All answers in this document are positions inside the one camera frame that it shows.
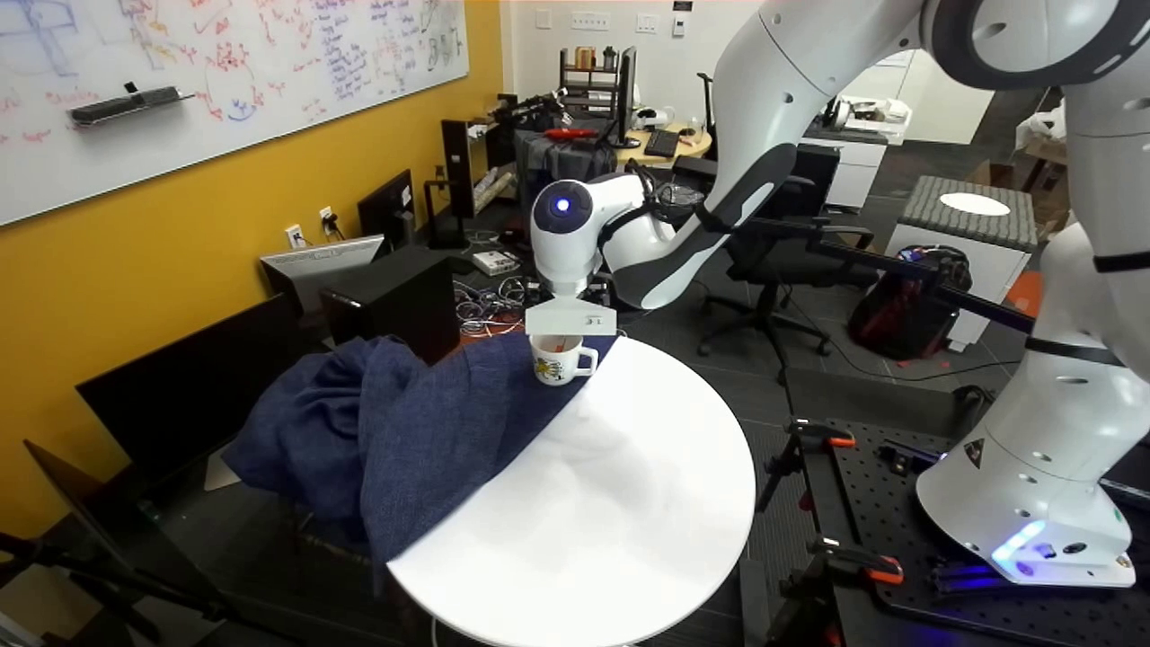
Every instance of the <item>blue cloth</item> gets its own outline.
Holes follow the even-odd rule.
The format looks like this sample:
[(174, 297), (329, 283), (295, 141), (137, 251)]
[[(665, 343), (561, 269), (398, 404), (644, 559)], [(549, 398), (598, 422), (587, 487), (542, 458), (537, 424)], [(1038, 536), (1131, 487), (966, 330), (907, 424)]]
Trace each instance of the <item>blue cloth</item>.
[[(600, 359), (615, 337), (588, 337)], [(255, 490), (349, 520), (398, 559), (495, 477), (581, 387), (538, 384), (526, 333), (459, 349), (430, 371), (397, 343), (305, 355), (255, 404), (226, 465)]]

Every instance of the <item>floor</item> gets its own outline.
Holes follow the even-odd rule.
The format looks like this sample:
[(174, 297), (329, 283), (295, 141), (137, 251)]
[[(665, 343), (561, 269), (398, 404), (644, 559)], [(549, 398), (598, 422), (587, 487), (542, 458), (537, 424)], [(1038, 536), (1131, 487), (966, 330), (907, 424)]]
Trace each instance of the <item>floor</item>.
[[(912, 176), (920, 176), (920, 172), (971, 176), (977, 162), (983, 157), (962, 147), (912, 147), (911, 145), (898, 154), (889, 154), (877, 193), (862, 210), (858, 218), (877, 232), (877, 241), (884, 241), (894, 217), (898, 217), (898, 206), (907, 203), (907, 193), (912, 186)], [(624, 333), (672, 354), (676, 359), (694, 367), (700, 377), (707, 377), (717, 384), (717, 393), (731, 404), (731, 410), (742, 419), (742, 424), (747, 432), (747, 447), (755, 452), (755, 465), (762, 465), (783, 447), (783, 427), (790, 424), (790, 408), (789, 408), (790, 395), (783, 384), (777, 384), (777, 355), (768, 354), (768, 345), (759, 330), (737, 330), (737, 333), (717, 343), (707, 355), (699, 355), (699, 343), (706, 337), (706, 330), (713, 330), (735, 315), (727, 309), (707, 309), (706, 296), (735, 296), (735, 297), (753, 302), (755, 288), (727, 281), (727, 260), (717, 260), (699, 278), (699, 283), (690, 288), (688, 297), (681, 297), (665, 314), (648, 314), (648, 315), (624, 320)], [(857, 377), (870, 377), (870, 381), (920, 384), (920, 387), (938, 387), (938, 393), (950, 393), (961, 384), (985, 384), (985, 387), (1001, 393), (1022, 355), (1022, 345), (1025, 345), (1022, 333), (1002, 330), (1002, 329), (989, 329), (983, 345), (974, 345), (961, 355), (938, 354), (932, 359), (893, 363), (893, 359), (881, 359), (881, 355), (848, 343), (846, 320), (857, 309), (857, 302), (858, 302), (857, 288), (827, 288), (827, 290), (799, 288), (793, 290), (790, 314), (821, 323), (830, 333), (830, 349), (827, 349), (827, 355), (821, 355), (810, 345), (810, 337), (783, 330), (793, 371), (857, 374)], [(780, 609), (780, 593), (777, 593), (780, 580), (789, 575), (789, 569), (807, 565), (801, 544), (810, 541), (814, 525), (799, 512), (799, 498), (801, 498), (799, 490), (801, 490), (799, 477), (783, 483), (783, 490), (777, 492), (777, 505), (755, 519), (747, 554), (743, 554), (742, 569), (731, 575), (731, 581), (699, 615), (690, 615), (688, 622), (681, 622), (665, 638), (648, 639), (648, 647), (762, 643), (766, 627), (768, 627), (774, 613)], [(220, 541), (220, 534), (226, 534), (226, 536), (235, 536), (229, 547), (245, 547), (255, 541), (241, 536), (239, 530), (270, 534), (278, 525), (291, 525), (284, 519), (258, 519), (255, 505), (258, 500), (252, 500), (249, 519), (235, 519), (222, 530), (186, 530), (186, 534), (204, 534), (215, 541)], [(368, 620), (368, 627), (379, 627), (379, 638), (387, 638), (387, 639), (364, 639), (364, 643), (430, 643), (430, 647), (435, 643), (467, 643), (467, 639), (453, 638), (448, 629), (430, 633), (427, 620), (421, 613), (408, 609), (397, 593), (387, 593), (387, 581), (382, 575), (375, 575), (368, 565), (361, 565), (347, 554), (330, 554), (317, 544), (295, 544), (284, 550), (295, 550), (295, 554), (287, 554), (284, 562), (275, 562), (266, 580), (278, 580), (278, 571), (284, 571), (284, 569), (313, 569), (308, 581), (319, 581), (319, 587), (313, 587), (308, 593), (300, 593), (300, 589), (295, 593), (308, 598), (319, 609), (319, 615), (323, 615), (323, 609), (339, 609), (339, 615), (361, 615), (361, 620)], [(393, 613), (382, 613), (379, 598), (368, 598), (372, 603), (364, 613), (357, 613), (357, 603), (364, 603), (364, 589), (379, 589), (382, 598), (393, 598), (397, 599)], [(281, 643), (281, 639), (270, 639), (252, 629), (200, 622), (200, 620), (175, 613), (168, 603), (151, 603), (149, 615), (157, 620), (163, 627), (168, 627), (174, 629), (168, 638), (179, 638), (175, 643), (204, 643), (204, 647)], [(93, 622), (89, 633), (78, 638), (77, 643), (134, 643), (134, 639)]]

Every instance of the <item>black chair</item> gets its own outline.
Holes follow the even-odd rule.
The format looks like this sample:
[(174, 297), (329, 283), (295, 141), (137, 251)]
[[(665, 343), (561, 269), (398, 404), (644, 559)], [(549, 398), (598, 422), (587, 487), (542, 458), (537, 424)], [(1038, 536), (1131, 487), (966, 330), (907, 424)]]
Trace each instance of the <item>black chair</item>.
[(827, 330), (807, 320), (793, 320), (780, 309), (789, 309), (789, 297), (790, 297), (790, 290), (783, 296), (783, 288), (799, 288), (799, 283), (810, 283), (810, 288), (858, 283), (862, 288), (877, 281), (870, 268), (858, 268), (852, 260), (838, 260), (827, 251), (814, 251), (814, 245), (852, 248), (840, 235), (852, 235), (857, 248), (870, 245), (870, 235), (862, 226), (838, 226), (830, 217), (823, 217), (833, 170), (838, 170), (833, 147), (801, 145), (790, 181), (759, 210), (753, 222), (743, 222), (731, 239), (727, 251), (735, 268), (727, 269), (727, 278), (762, 283), (762, 290), (755, 306), (707, 296), (707, 302), (735, 306), (743, 315), (706, 333), (706, 343), (699, 345), (700, 355), (713, 354), (717, 337), (742, 329), (755, 329), (766, 333), (766, 343), (780, 355), (780, 381), (789, 381), (789, 349), (780, 343), (780, 329), (814, 333), (821, 343), (817, 349), (827, 354), (827, 343), (830, 343)]

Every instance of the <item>mug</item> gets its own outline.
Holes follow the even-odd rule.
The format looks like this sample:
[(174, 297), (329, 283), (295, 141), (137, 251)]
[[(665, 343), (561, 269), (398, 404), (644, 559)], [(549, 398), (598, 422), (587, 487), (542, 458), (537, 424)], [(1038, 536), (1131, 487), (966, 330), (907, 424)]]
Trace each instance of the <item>mug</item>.
[(533, 337), (533, 371), (542, 384), (568, 384), (588, 377), (600, 367), (600, 354), (587, 349), (577, 333)]

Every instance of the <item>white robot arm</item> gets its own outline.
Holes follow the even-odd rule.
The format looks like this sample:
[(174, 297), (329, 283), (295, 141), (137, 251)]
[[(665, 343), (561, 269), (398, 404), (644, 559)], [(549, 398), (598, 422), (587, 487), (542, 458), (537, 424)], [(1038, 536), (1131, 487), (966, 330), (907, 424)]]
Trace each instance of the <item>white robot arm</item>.
[(766, 0), (717, 69), (720, 176), (681, 232), (644, 181), (548, 186), (533, 245), (554, 302), (529, 333), (612, 333), (578, 302), (604, 260), (660, 309), (790, 172), (814, 114), (872, 63), (925, 46), (966, 88), (1065, 88), (1077, 226), (1046, 251), (1028, 355), (985, 422), (925, 470), (926, 519), (1017, 587), (1131, 587), (1128, 525), (1095, 487), (1150, 427), (1150, 0)]

